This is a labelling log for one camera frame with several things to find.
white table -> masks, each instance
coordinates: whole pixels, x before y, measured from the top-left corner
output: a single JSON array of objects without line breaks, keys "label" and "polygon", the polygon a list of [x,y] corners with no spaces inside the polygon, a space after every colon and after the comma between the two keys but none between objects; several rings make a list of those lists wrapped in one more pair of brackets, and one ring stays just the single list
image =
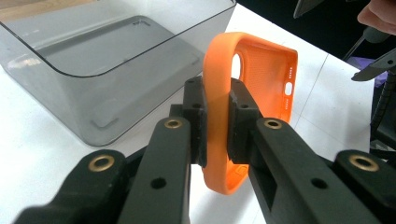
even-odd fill
[{"label": "white table", "polygon": [[[237,6],[227,28],[297,49],[299,65],[291,126],[320,156],[333,160],[343,149],[368,151],[373,82],[353,82],[357,69],[273,23]],[[144,147],[170,104],[163,103],[114,144],[130,155]],[[67,174],[97,148],[82,143],[27,91],[0,69],[0,223],[12,222],[27,206],[50,202]],[[232,196],[205,187],[200,167],[192,166],[191,223],[263,223],[247,181]]]}]

clear plastic container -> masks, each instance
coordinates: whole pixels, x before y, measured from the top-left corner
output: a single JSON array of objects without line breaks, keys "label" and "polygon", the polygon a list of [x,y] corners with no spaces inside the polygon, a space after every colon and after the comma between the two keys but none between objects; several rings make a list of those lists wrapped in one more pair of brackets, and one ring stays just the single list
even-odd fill
[{"label": "clear plastic container", "polygon": [[3,21],[0,64],[85,143],[110,144],[202,71],[231,0],[101,0]]}]

